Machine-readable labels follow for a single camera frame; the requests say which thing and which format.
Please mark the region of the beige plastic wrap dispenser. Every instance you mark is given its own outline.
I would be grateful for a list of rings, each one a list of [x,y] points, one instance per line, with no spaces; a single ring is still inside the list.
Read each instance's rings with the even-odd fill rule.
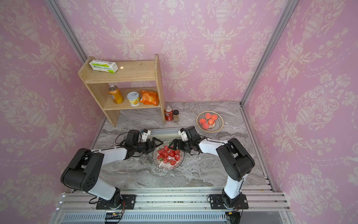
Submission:
[[[149,134],[149,138],[156,138],[161,141],[168,141],[173,139],[181,139],[179,134],[179,127],[168,127],[168,128],[160,128],[160,129],[150,129],[151,132]]]

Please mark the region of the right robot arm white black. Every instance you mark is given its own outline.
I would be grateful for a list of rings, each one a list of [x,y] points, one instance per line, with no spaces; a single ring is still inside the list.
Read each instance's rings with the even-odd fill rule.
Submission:
[[[228,209],[246,210],[249,208],[242,186],[255,162],[249,152],[236,138],[227,141],[212,140],[198,134],[194,126],[178,131],[179,139],[169,144],[172,150],[218,156],[227,173],[227,182],[222,190],[222,202]]]

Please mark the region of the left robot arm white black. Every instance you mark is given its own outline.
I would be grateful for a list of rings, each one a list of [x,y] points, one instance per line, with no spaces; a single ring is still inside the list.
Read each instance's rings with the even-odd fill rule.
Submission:
[[[66,187],[83,191],[98,198],[103,205],[117,209],[124,206],[120,189],[114,187],[99,175],[103,165],[115,161],[124,161],[135,153],[149,154],[163,145],[163,141],[152,137],[150,131],[130,130],[126,138],[112,148],[101,150],[79,149],[61,175],[61,183]]]

